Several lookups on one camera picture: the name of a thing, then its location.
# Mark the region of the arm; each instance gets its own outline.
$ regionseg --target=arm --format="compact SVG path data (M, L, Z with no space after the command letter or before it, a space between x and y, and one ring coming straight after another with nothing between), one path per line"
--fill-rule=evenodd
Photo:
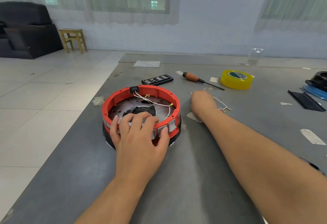
M117 151L116 175L75 224L129 222L146 185L160 167L167 152L167 128L161 131L161 138L156 147L151 141L153 126L157 121L158 118L148 112L127 114L120 120L119 135L118 116L114 118L110 135Z
M269 224L327 222L327 178L270 139L192 94L192 111L209 128L236 178Z

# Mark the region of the wooden stool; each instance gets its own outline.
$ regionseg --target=wooden stool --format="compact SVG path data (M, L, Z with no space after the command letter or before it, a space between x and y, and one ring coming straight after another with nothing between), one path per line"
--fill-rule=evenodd
M83 48L82 48L81 41L80 41L80 39L82 39L85 51L87 51L86 42L85 42L85 38L84 38L82 29L60 29L59 32L60 32L61 38L63 40L63 45L65 46L65 48L67 50L67 53L69 53L69 48L68 48L67 43L70 43L70 46L72 47L72 50L74 51L73 41L72 41L73 39L75 39L77 41L80 51L83 54L84 52L83 52Z

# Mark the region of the red circular housing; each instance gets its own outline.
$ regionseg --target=red circular housing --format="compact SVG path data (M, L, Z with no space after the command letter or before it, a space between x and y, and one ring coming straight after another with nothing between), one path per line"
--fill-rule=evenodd
M110 95L106 101L104 102L102 106L102 117L103 117L103 133L106 141L108 144L114 148L114 145L110 138L110 125L112 120L109 118L108 113L109 111L116 107L118 103L124 101L128 98L133 98L134 95L132 94L132 91L134 89L138 88L138 94L141 96L145 96L147 94L150 94L151 96L154 96L155 98L161 98L166 100L169 103L172 103L175 107L174 111L170 113L170 115L165 118L163 121L160 121L156 123L153 127L153 134L152 134L152 142L156 146L159 138L160 138L160 131L164 127L168 127L168 133L170 137L170 143L171 145L179 136L181 132L181 115L180 115L180 102L178 98L169 90L166 90L164 88L158 87L158 86L152 86L152 85L140 85L138 87L126 87L123 88L112 95Z

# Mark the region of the screwdriver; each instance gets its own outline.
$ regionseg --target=screwdriver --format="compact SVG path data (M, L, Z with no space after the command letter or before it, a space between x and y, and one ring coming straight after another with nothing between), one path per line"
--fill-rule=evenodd
M210 84L210 83L204 81L203 79L201 79L201 78L195 76L195 75L192 74L192 73L184 72L184 73L183 73L183 77L186 78L186 79L188 79L188 80L190 80L190 81L200 82L200 83L206 83L206 84L208 84L208 85L211 85L211 86L217 87L217 88L220 89L220 90L223 90L223 91L225 90L225 89L223 89L223 88L220 88L219 86L212 85L212 84Z

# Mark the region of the forearm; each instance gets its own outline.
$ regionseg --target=forearm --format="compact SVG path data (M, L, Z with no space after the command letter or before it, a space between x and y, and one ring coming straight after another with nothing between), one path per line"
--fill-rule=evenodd
M199 117L269 224L325 222L327 179L324 176L218 109Z
M129 223L143 190L113 179L75 224Z

